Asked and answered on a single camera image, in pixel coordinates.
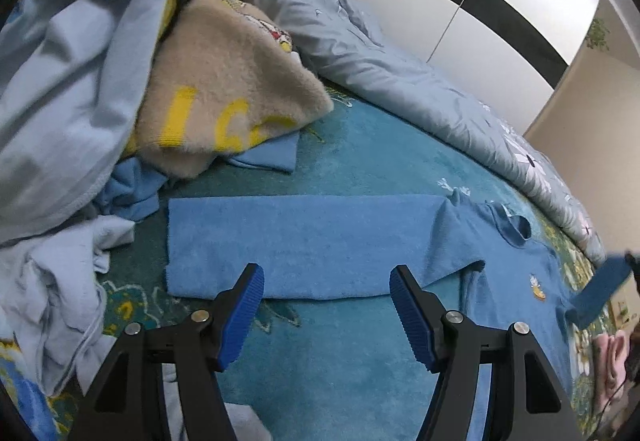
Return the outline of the pink sleeved right forearm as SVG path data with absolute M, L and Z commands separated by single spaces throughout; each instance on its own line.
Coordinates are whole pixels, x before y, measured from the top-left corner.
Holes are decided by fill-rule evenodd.
M 593 339 L 598 381 L 609 395 L 626 380 L 625 362 L 629 353 L 627 331 L 620 329 L 613 335 L 600 334 Z

